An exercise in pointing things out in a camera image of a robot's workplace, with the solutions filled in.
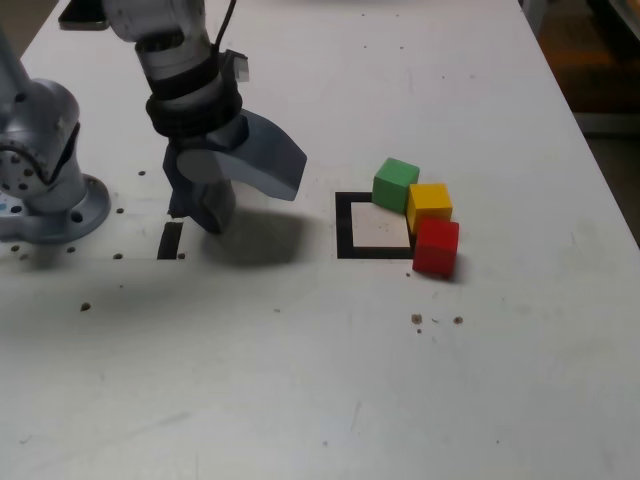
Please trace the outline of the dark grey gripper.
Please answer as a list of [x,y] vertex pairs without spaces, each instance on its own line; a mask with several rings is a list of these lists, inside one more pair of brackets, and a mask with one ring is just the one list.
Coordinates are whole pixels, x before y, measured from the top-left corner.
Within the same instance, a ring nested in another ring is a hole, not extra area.
[[286,132],[250,111],[241,111],[217,129],[204,122],[176,126],[163,162],[172,188],[169,214],[190,217],[207,232],[221,234],[236,205],[230,180],[292,201],[306,161]]

